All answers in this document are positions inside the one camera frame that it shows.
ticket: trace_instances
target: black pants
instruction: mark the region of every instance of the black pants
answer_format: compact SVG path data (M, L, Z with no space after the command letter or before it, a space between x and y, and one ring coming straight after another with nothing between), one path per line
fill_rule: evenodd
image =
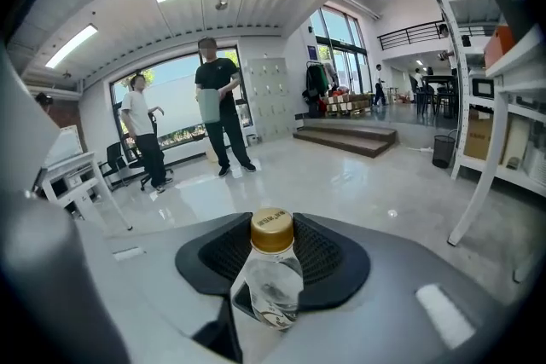
M225 151L224 133L222 128L225 129L225 133L229 137L231 143L231 150L233 154L241 163L241 165L247 165L250 163L250 159L245 149L245 143L242 140L241 127L239 125L239 118L237 114L220 114L220 121L217 123L206 123L206 131L208 137L211 140L212 148L218 156L218 163L221 167L227 167L229 165L228 154Z
M385 93L383 93L383 91L380 93L375 93L374 105L377 105L379 99L381 99L381 105L385 106Z
M154 134L136 136L136 146L142 154L144 170L151 176L152 187L156 188L165 183L165 165L163 164L163 152Z

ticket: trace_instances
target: sneaker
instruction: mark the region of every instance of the sneaker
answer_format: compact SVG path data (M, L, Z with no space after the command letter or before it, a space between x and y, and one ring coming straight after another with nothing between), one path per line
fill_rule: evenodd
M222 167L222 168L220 169L220 172L218 173L218 176L224 177L224 176L226 176L228 173L229 173L229 166L227 166L227 167Z
M254 171L256 171L256 165L254 165L253 163L241 165L241 167L245 169L246 171L248 171L249 173L254 173Z

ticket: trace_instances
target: black t-shirt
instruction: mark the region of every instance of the black t-shirt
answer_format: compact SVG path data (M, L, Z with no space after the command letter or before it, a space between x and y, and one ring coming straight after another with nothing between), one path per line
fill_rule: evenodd
M206 89L219 90L231 82L231 76L239 69L229 58L217 58L213 62L206 62L197 69L195 83ZM223 114L236 113L233 93L228 92L220 101L220 112Z

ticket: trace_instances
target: wooden step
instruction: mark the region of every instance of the wooden step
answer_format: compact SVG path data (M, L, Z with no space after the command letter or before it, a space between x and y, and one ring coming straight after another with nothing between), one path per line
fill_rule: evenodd
M378 142L368 138L357 136L345 136L332 134L331 132L319 132L313 130L300 130L293 134L294 138L306 142L315 142L323 146L335 147L336 149L346 150L347 152L358 153L359 155L375 158L381 152L387 150L391 144L388 142Z
M389 144L394 144L396 142L396 131L392 129L372 128L354 124L306 124L299 132L306 132L309 130L329 132L331 134L343 136L357 136L359 138L367 138L368 140L387 142Z

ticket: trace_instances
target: window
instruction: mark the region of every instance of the window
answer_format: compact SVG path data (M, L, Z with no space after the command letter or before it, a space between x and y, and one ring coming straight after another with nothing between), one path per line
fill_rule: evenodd
M342 14L325 8L322 9L322 14L324 15L328 35L331 39L343 43L352 43L351 31L347 25L346 18Z
M334 65L340 85L353 93L372 92L367 52L357 19L324 6L311 16L311 23L319 60Z
M240 65L236 48L220 49L218 57L230 58L237 66ZM140 71L148 85L144 91L148 107L162 107L165 111L164 116L154 113L157 118L158 143L163 150L191 142L195 136L206 135L195 100L195 71L202 63L199 54L191 54ZM130 91L129 82L133 76L135 73L110 84L113 115L129 162L136 159L131 150L136 145L129 138L127 128L121 120L120 108L123 98ZM233 95L243 126L252 125L242 75L241 86L233 91Z
M351 28L351 34L354 39L353 44L358 47L364 47L362 44L362 39L360 38L360 28L358 27L357 21L352 17L348 17L348 20L349 27Z
M313 25L313 31L315 32L315 35L317 35L318 37L328 37L328 35L326 35L326 31L324 31L324 25L322 24L320 9L318 11L315 11L315 13L311 16L311 24Z

